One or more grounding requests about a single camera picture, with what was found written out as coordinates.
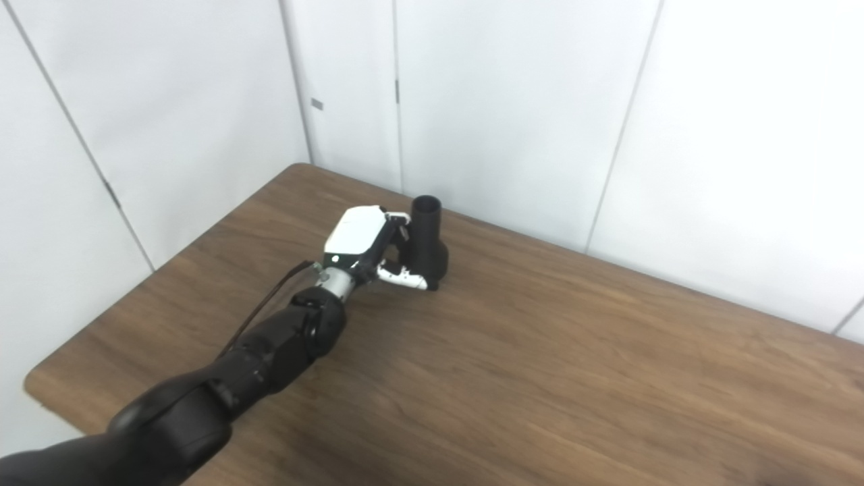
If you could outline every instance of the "wood grain surface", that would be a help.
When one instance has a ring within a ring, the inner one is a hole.
[[[409,199],[287,169],[27,390],[103,431],[148,387],[212,360],[361,204]],[[864,484],[861,346],[458,214],[442,238],[440,291],[356,291],[333,353],[242,417],[190,483]]]

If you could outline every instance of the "black tube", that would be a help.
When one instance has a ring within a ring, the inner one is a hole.
[[[411,203],[408,245],[400,255],[411,273],[423,275],[428,290],[438,290],[438,281],[447,274],[448,251],[441,241],[441,201],[421,195]]]

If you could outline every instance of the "black cable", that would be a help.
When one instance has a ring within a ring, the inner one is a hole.
[[[297,266],[295,266],[291,270],[288,270],[288,273],[286,273],[285,276],[282,277],[282,279],[276,283],[276,285],[273,287],[273,289],[270,290],[270,293],[268,293],[267,296],[264,297],[264,300],[262,300],[260,303],[258,303],[258,305],[255,306],[255,309],[252,310],[252,313],[243,321],[242,324],[240,324],[240,327],[234,332],[234,336],[231,336],[231,339],[228,340],[228,343],[225,345],[224,348],[222,348],[222,350],[216,356],[216,359],[218,360],[219,358],[224,356],[225,353],[227,353],[229,349],[231,349],[231,347],[234,345],[234,343],[237,342],[237,339],[240,337],[240,335],[243,334],[243,331],[245,331],[246,328],[249,327],[249,324],[252,322],[252,319],[254,319],[255,316],[258,315],[258,312],[260,312],[261,309],[263,309],[264,306],[267,305],[267,303],[270,301],[270,299],[272,299],[273,296],[275,296],[276,293],[279,292],[279,289],[281,289],[282,286],[285,285],[285,282],[288,282],[297,273],[300,273],[303,270],[306,270],[307,268],[309,268],[312,265],[314,265],[314,262],[311,262],[309,260],[303,260],[300,264],[298,264]]]

